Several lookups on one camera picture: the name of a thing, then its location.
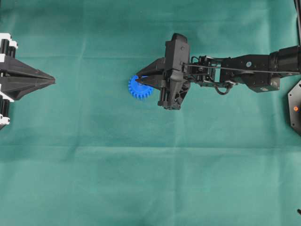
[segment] gear teeth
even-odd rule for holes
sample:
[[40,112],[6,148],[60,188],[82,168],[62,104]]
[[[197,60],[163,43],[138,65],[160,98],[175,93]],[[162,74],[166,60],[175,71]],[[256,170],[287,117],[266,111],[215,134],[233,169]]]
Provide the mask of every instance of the gear teeth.
[[135,81],[137,78],[138,76],[135,75],[128,81],[128,91],[134,98],[144,100],[153,93],[154,88],[146,85],[139,86],[139,83]]

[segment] black robotic arm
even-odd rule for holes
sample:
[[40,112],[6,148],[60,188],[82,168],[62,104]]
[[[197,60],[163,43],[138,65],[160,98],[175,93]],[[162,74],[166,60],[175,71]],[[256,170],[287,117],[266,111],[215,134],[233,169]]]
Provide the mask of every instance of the black robotic arm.
[[[215,80],[216,69],[221,70]],[[277,91],[280,79],[301,73],[301,48],[294,46],[269,55],[245,55],[236,58],[193,56],[187,38],[174,34],[166,42],[166,53],[137,73],[139,83],[160,90],[158,105],[168,110],[179,110],[190,84],[214,88],[226,95],[241,83],[259,92]]]

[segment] green fabric backdrop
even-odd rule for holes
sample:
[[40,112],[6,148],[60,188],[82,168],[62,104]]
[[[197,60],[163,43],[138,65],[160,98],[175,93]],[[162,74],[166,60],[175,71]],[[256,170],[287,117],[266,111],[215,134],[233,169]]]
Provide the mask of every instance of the green fabric backdrop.
[[173,112],[127,90],[174,32],[196,56],[297,45],[292,0],[3,0],[0,32],[56,78],[0,131],[1,226],[301,224],[300,76],[263,94],[192,85]]

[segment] wire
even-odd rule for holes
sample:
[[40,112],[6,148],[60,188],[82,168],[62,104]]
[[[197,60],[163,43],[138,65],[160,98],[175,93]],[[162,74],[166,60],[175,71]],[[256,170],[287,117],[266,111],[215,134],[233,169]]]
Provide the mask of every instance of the wire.
[[240,72],[244,71],[244,72],[259,72],[259,73],[300,74],[300,72],[272,72],[272,71],[259,71],[259,70],[244,70],[244,69],[229,68],[229,67],[201,66],[201,65],[190,65],[190,64],[185,64],[185,65],[191,67],[216,68],[216,69],[224,69],[229,71],[240,71]]
[[217,87],[215,87],[215,90],[216,90],[216,92],[218,93],[218,94],[220,94],[220,95],[226,95],[226,94],[228,94],[229,92],[230,92],[230,90],[232,89],[232,86],[227,86],[227,90],[226,90],[226,92],[221,92]]

